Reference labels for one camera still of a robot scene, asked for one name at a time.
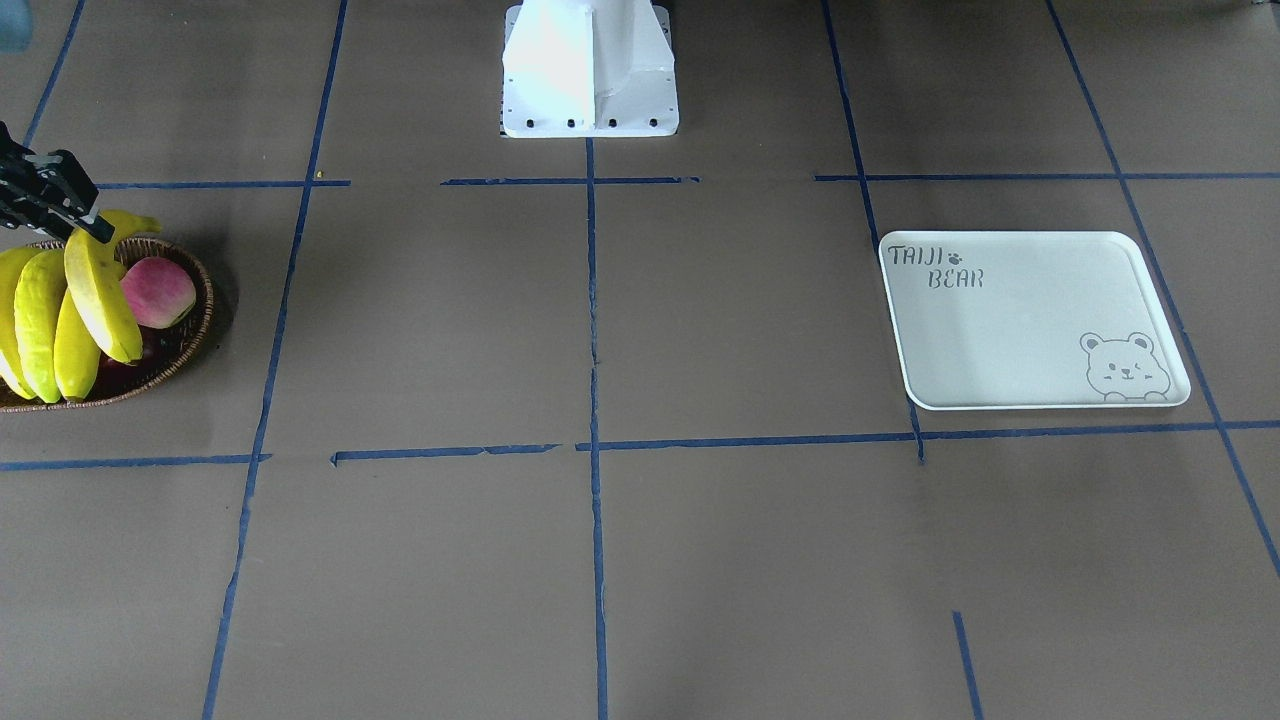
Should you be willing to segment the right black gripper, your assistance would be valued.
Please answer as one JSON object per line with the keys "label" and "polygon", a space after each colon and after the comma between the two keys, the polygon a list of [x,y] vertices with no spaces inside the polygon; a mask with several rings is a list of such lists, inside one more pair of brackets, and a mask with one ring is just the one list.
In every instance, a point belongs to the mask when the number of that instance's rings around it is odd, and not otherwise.
{"label": "right black gripper", "polygon": [[[108,243],[114,227],[97,215],[99,187],[93,183],[76,155],[67,150],[55,151],[55,181],[49,182],[26,156],[29,150],[13,140],[6,124],[1,123],[1,223],[9,229],[20,227],[56,240],[68,240],[73,224]],[[72,223],[58,209],[67,209]]]}

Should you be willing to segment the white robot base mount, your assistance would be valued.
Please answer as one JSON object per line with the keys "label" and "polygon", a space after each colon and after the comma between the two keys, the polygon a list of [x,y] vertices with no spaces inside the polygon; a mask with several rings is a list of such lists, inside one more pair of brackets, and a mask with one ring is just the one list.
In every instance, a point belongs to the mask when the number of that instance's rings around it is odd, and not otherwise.
{"label": "white robot base mount", "polygon": [[500,131],[509,138],[678,132],[669,10],[653,1],[522,1],[506,12]]}

